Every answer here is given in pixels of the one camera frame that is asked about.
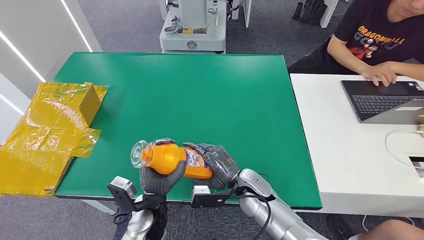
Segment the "green table surface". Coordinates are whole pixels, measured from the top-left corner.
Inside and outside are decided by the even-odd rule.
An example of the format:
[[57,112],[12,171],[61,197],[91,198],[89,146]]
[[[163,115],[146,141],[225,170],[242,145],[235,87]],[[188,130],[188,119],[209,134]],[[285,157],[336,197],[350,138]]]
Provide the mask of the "green table surface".
[[[130,151],[139,140],[170,137],[223,145],[241,169],[266,174],[288,205],[320,208],[307,143],[281,55],[73,53],[55,82],[109,87],[91,128],[102,132],[89,158],[75,158],[55,196],[111,198],[116,176],[138,194]],[[167,195],[189,201],[182,178]]]

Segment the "white sticker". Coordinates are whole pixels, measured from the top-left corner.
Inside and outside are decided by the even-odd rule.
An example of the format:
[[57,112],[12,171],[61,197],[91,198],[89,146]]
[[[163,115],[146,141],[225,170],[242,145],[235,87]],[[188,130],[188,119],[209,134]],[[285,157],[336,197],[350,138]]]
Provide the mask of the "white sticker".
[[403,106],[396,109],[396,111],[417,111],[422,109],[422,106]]
[[203,161],[200,159],[200,155],[194,150],[185,149],[185,159],[187,166],[203,167]]

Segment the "yellow box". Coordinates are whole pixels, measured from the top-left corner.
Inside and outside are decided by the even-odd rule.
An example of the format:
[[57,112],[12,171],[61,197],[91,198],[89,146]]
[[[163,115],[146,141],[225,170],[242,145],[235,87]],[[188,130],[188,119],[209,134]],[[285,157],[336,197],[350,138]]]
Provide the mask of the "yellow box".
[[40,83],[0,147],[0,194],[53,195],[73,157],[88,157],[101,130],[88,128],[107,87]]

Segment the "laptop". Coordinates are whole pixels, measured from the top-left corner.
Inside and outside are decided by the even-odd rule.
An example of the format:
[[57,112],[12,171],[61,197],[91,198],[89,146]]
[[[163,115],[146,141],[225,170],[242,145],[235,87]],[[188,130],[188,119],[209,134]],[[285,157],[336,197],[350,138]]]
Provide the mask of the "laptop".
[[342,80],[341,85],[360,123],[416,125],[424,117],[424,91],[415,81],[375,86]]

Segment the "orange bottle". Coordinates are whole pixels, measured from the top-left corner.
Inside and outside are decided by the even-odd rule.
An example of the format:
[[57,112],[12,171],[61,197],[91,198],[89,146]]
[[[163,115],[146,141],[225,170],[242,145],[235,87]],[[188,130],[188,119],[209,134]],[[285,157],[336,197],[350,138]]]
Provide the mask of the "orange bottle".
[[172,173],[179,161],[185,161],[184,177],[208,179],[212,176],[212,170],[200,154],[175,143],[151,145],[141,140],[132,147],[130,159],[135,168],[150,167],[162,175]]

